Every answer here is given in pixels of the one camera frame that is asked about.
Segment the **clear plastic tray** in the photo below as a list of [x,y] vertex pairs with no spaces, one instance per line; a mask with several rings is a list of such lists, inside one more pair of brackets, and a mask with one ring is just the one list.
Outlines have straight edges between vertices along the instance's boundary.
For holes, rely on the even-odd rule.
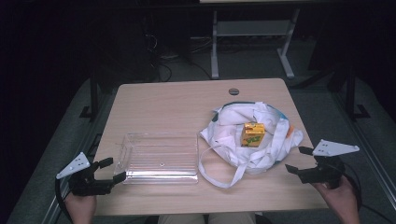
[[197,133],[127,133],[115,174],[124,184],[195,184],[198,182]]

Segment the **white plastic bag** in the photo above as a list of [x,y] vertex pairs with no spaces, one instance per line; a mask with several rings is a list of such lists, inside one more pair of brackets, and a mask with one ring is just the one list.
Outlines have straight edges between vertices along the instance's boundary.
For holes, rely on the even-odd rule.
[[[263,123],[265,135],[258,147],[240,147],[240,136],[246,122]],[[201,136],[224,160],[237,167],[231,183],[222,183],[207,175],[200,155],[198,168],[202,176],[215,186],[229,188],[244,172],[255,175],[282,161],[303,140],[303,132],[290,127],[279,110],[263,102],[233,102],[217,110]]]

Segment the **table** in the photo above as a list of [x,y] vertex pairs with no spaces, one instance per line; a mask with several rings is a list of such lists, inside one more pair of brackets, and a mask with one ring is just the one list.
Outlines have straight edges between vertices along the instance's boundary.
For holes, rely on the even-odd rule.
[[[231,95],[229,89],[239,90]],[[281,110],[304,132],[302,146],[312,147],[303,122],[282,79],[211,80],[120,86],[97,149],[95,160],[115,160],[126,133],[199,132],[214,114],[212,109],[233,101],[263,101]],[[208,145],[200,140],[199,151]],[[159,215],[241,211],[280,211],[326,208],[320,195],[289,174],[285,163],[315,166],[313,157],[295,148],[280,164],[260,175],[244,175],[230,189],[220,189],[201,175],[195,185],[123,185],[98,196],[97,216]],[[113,176],[114,164],[96,172],[96,179]],[[234,167],[214,152],[205,155],[206,171],[220,181],[231,180]]]

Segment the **yellow box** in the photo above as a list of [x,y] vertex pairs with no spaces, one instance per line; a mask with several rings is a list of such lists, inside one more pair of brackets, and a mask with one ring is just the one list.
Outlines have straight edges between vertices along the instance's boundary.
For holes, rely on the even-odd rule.
[[244,124],[241,133],[242,147],[258,147],[264,138],[265,128],[263,123],[249,122]]

